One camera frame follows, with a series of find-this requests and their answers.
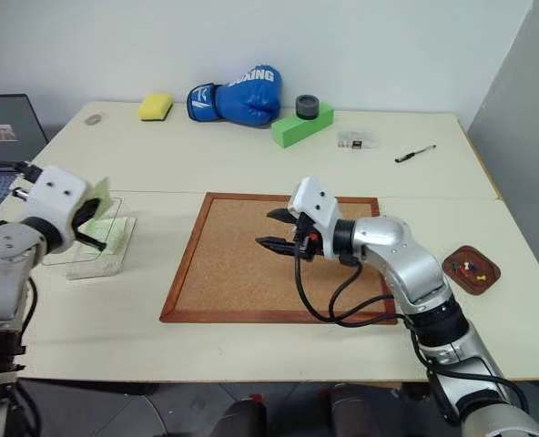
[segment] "floor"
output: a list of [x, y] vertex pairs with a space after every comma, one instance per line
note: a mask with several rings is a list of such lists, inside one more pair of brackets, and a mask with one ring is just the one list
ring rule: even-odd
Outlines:
[[[44, 437], [206, 437], [231, 403], [254, 393], [263, 396], [270, 437], [333, 437], [330, 382], [160, 384], [147, 395], [24, 382], [41, 411]], [[521, 385], [539, 422], [539, 383]], [[377, 387], [361, 390], [384, 425], [385, 437], [461, 435], [430, 400], [412, 401]]]

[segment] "black cable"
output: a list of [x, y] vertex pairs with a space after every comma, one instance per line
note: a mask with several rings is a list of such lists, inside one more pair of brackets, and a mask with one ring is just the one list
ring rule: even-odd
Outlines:
[[487, 382], [493, 382], [495, 384], [504, 385], [508, 387], [509, 389], [511, 389], [512, 391], [514, 391], [514, 394], [516, 395], [520, 403], [521, 409], [523, 409], [523, 411], [526, 412], [527, 414], [529, 413], [528, 400], [526, 399], [526, 396], [524, 395], [520, 387], [518, 387], [518, 385], [516, 385], [514, 382], [508, 381], [505, 378], [501, 378], [500, 376], [478, 375], [474, 373], [460, 373], [458, 371], [448, 371], [446, 369], [438, 367], [435, 364], [425, 359], [425, 357], [422, 354], [422, 351], [419, 349], [417, 335], [413, 331], [411, 331], [411, 334], [412, 334], [412, 345], [413, 345], [413, 349], [415, 350], [415, 356], [428, 371], [437, 373], [439, 375], [447, 376], [448, 378], [455, 378], [459, 380], [487, 381]]
[[301, 273], [301, 257], [300, 257], [300, 243], [296, 242], [294, 246], [294, 276], [296, 278], [296, 287], [298, 288], [298, 294], [300, 295], [300, 300], [306, 307], [306, 310], [320, 321], [326, 323], [331, 323], [332, 319], [330, 317], [323, 316], [317, 310], [312, 307], [312, 304], [306, 297], [306, 292], [304, 291], [304, 286], [302, 285], [302, 273]]
[[294, 246], [294, 275], [296, 277], [296, 287], [298, 288], [298, 294], [300, 295], [300, 300], [308, 310], [308, 312], [314, 316], [314, 318], [326, 322], [326, 323], [336, 323], [340, 326], [343, 326], [345, 328], [359, 328], [362, 326], [368, 326], [372, 325], [374, 323], [380, 323], [382, 321], [386, 320], [396, 320], [396, 319], [404, 319], [404, 316], [402, 314], [385, 314], [379, 317], [375, 317], [374, 319], [360, 321], [360, 322], [346, 322], [344, 321], [348, 317], [352, 316], [353, 314], [357, 313], [358, 311], [364, 309], [365, 307], [371, 305], [372, 303], [378, 302], [379, 300], [385, 300], [385, 299], [393, 299], [393, 296], [391, 294], [382, 294], [381, 296], [376, 296], [374, 298], [365, 300], [363, 303], [360, 303], [356, 307], [344, 312], [343, 314], [337, 316], [334, 313], [334, 306], [336, 304], [336, 300], [338, 297], [342, 294], [343, 291], [345, 291], [362, 273], [362, 263], [360, 263], [358, 260], [354, 262], [354, 266], [356, 267], [355, 272], [350, 276], [348, 279], [346, 279], [342, 284], [334, 291], [332, 294], [331, 300], [329, 302], [329, 316], [324, 316], [323, 314], [320, 314], [310, 303], [308, 300], [308, 297], [306, 296], [306, 292], [304, 290], [304, 286], [302, 284], [302, 277], [301, 277], [301, 256], [300, 256], [300, 243], [297, 242]]
[[26, 406], [31, 412], [31, 416], [33, 416], [33, 424], [31, 425], [32, 434], [34, 437], [39, 437], [41, 435], [42, 422], [41, 422], [41, 413], [39, 412], [39, 409], [36, 406], [35, 400], [31, 397], [31, 395], [26, 390], [26, 388], [23, 387], [23, 384], [21, 381], [17, 381], [15, 386], [16, 386], [16, 391], [23, 398]]
[[21, 335], [25, 334], [26, 328], [29, 326], [29, 323], [31, 322], [31, 319], [33, 319], [33, 314], [35, 314], [36, 304], [39, 301], [39, 292], [36, 289], [36, 284], [33, 278], [29, 277], [28, 279], [29, 286], [31, 287], [31, 306], [29, 307], [29, 311], [26, 314], [25, 320], [23, 320], [23, 331], [21, 332]]

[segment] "wooden frame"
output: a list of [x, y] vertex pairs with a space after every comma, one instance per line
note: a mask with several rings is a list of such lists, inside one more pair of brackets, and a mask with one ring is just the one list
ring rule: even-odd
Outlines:
[[[183, 284], [190, 269], [201, 231], [205, 226], [208, 213], [215, 199], [234, 200], [267, 200], [287, 202], [290, 196], [281, 195], [256, 195], [256, 194], [232, 194], [208, 192], [203, 200], [200, 212], [198, 213], [195, 226], [190, 234], [187, 247], [183, 254], [177, 274], [168, 292], [167, 300], [160, 314], [160, 321], [163, 322], [317, 322], [306, 310], [177, 310], [176, 306], [180, 297]], [[379, 202], [376, 198], [338, 198], [340, 203], [361, 203], [369, 204], [373, 217], [380, 215]], [[383, 293], [391, 294], [382, 276], [381, 289]], [[395, 312], [393, 300], [383, 300], [384, 311], [361, 311], [348, 318], [348, 321], [363, 321], [385, 314]], [[385, 323], [395, 324], [396, 320], [389, 320]]]

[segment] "white wall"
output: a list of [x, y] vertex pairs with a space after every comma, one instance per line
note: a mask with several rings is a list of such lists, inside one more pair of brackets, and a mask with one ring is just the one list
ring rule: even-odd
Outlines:
[[472, 121], [531, 0], [0, 0], [0, 92], [46, 125], [89, 100], [183, 97], [258, 62], [336, 108]]

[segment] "yellow sponge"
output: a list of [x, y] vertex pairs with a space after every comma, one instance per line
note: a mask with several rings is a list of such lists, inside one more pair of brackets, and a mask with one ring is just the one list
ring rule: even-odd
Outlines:
[[172, 108], [170, 94], [150, 94], [138, 108], [138, 116], [142, 121], [162, 121]]

